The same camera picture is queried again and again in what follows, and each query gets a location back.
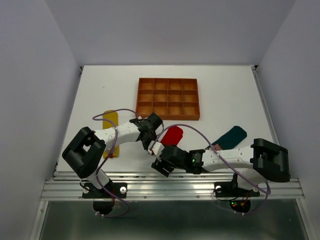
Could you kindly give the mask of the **red sock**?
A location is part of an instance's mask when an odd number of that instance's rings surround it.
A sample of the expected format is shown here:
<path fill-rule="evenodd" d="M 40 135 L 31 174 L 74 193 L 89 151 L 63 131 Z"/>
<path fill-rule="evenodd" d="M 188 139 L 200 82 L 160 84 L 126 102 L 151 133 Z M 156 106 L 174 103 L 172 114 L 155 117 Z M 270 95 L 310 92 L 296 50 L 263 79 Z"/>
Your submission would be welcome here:
<path fill-rule="evenodd" d="M 165 146 L 177 146 L 183 138 L 183 134 L 184 132 L 182 128 L 173 126 L 166 131 L 160 142 Z"/>

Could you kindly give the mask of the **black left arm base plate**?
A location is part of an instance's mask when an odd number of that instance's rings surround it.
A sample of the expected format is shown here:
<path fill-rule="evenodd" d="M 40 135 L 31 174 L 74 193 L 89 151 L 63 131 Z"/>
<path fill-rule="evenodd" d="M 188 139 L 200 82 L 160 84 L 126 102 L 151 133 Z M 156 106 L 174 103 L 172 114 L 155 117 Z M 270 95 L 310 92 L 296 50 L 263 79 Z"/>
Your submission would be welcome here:
<path fill-rule="evenodd" d="M 97 189 L 92 183 L 84 181 L 80 183 L 82 187 L 83 199 L 111 199 L 112 196 L 106 192 L 103 188 Z M 113 195 L 125 199 L 127 197 L 128 185 L 126 182 L 113 182 L 107 184 L 105 188 Z"/>

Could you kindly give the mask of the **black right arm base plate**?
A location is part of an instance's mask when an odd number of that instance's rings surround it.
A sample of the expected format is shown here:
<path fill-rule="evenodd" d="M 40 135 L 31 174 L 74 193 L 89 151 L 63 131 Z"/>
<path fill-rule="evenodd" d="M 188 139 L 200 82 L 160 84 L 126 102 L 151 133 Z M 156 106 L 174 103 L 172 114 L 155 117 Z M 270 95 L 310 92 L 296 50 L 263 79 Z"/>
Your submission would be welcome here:
<path fill-rule="evenodd" d="M 260 193 L 253 190 L 246 190 L 228 181 L 214 183 L 213 192 L 218 198 L 239 198 L 239 197 L 259 197 Z"/>

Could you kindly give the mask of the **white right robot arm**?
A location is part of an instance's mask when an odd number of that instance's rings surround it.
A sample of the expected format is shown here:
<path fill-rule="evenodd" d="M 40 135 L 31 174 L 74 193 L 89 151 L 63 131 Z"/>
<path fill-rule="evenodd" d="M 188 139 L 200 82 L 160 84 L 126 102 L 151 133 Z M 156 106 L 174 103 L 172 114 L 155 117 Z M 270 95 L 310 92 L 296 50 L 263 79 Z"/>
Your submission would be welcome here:
<path fill-rule="evenodd" d="M 220 186 L 234 195 L 257 190 L 258 185 L 266 181 L 287 183 L 291 179 L 288 150 L 262 138 L 254 139 L 250 146 L 228 150 L 185 151 L 175 145 L 152 141 L 148 152 L 156 157 L 151 167 L 165 177 L 175 169 L 194 175 L 231 169 L 232 181 Z"/>

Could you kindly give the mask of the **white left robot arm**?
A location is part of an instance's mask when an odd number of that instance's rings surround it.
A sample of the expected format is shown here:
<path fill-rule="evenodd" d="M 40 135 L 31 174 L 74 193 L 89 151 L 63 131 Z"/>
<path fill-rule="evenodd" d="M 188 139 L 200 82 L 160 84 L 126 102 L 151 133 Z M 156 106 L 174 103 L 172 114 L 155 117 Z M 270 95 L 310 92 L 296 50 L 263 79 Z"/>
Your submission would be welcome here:
<path fill-rule="evenodd" d="M 83 127 L 62 152 L 62 158 L 68 163 L 80 179 L 89 181 L 100 197 L 111 193 L 111 180 L 99 167 L 105 151 L 131 142 L 142 142 L 144 150 L 157 138 L 156 130 L 163 120 L 152 113 L 147 118 L 134 118 L 128 122 L 102 130 Z"/>

